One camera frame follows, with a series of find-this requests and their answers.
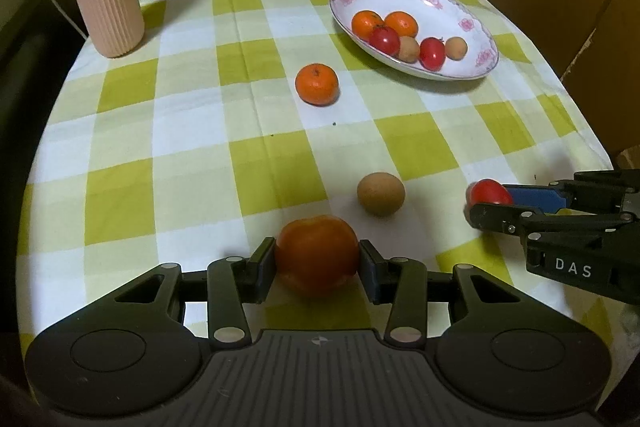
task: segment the cherry tomato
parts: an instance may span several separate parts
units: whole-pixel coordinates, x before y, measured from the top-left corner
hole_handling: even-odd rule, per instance
[[[378,26],[369,36],[369,44],[386,55],[395,57],[400,51],[400,37],[395,29]]]
[[[425,70],[439,71],[447,57],[444,42],[429,37],[420,43],[420,63]]]
[[[469,192],[469,204],[499,203],[513,204],[509,191],[495,180],[480,180]]]

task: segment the metal pin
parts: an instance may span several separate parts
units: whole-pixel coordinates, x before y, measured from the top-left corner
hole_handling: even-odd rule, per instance
[[[242,331],[240,328],[235,328],[233,326],[228,326],[226,328],[219,328],[213,334],[213,338],[225,344],[232,344],[244,339],[244,331]]]
[[[412,328],[411,326],[400,326],[399,328],[392,329],[389,336],[396,342],[413,344],[422,338],[422,333],[420,333],[420,330]]]

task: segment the orange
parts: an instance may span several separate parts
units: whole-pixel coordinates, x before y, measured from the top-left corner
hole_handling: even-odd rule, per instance
[[[351,31],[363,41],[368,41],[373,29],[382,25],[382,17],[371,10],[358,12],[351,19]]]
[[[391,12],[385,17],[385,25],[393,28],[401,37],[413,37],[418,34],[418,23],[405,12]]]
[[[345,284],[356,273],[359,258],[358,238],[339,217],[297,219],[276,240],[281,280],[306,297],[321,297]]]
[[[338,76],[329,66],[309,64],[296,75],[296,91],[306,103],[330,105],[340,94]]]

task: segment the yellow-green checkered tablecloth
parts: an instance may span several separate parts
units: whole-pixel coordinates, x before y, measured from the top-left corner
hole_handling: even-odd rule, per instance
[[[364,54],[328,0],[143,0],[146,36],[109,60],[91,42],[68,74],[24,196],[17,259],[23,346],[34,335],[146,270],[203,270],[249,255],[290,220],[335,214],[384,257],[430,269],[473,263],[596,331],[616,383],[638,351],[622,304],[529,274],[517,238],[480,235],[465,189],[490,177],[547,184],[609,159],[544,58],[487,0],[459,0],[494,35],[498,67],[482,81],[419,80]],[[330,107],[297,97],[311,62],[334,68]],[[358,181],[398,175],[404,207],[367,216]],[[430,305],[430,334],[448,324]],[[328,301],[277,283],[252,330],[380,327],[357,281]],[[206,306],[186,325],[206,336]]]

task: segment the black circular pad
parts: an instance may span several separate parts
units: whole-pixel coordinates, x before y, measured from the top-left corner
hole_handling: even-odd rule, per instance
[[[438,341],[436,363],[453,387],[492,410],[519,415],[579,410],[597,400],[609,376],[607,347],[590,331],[554,331],[550,340],[548,333],[527,328],[500,333],[455,326]]]
[[[76,340],[71,348],[71,358],[89,371],[108,373],[135,364],[143,357],[145,349],[142,337],[131,331],[100,330]]]
[[[149,409],[194,378],[202,357],[193,333],[166,313],[131,305],[70,318],[39,334],[26,367],[38,401],[80,416]]]
[[[564,345],[552,334],[526,329],[496,335],[491,351],[503,364],[523,371],[551,369],[564,358]]]

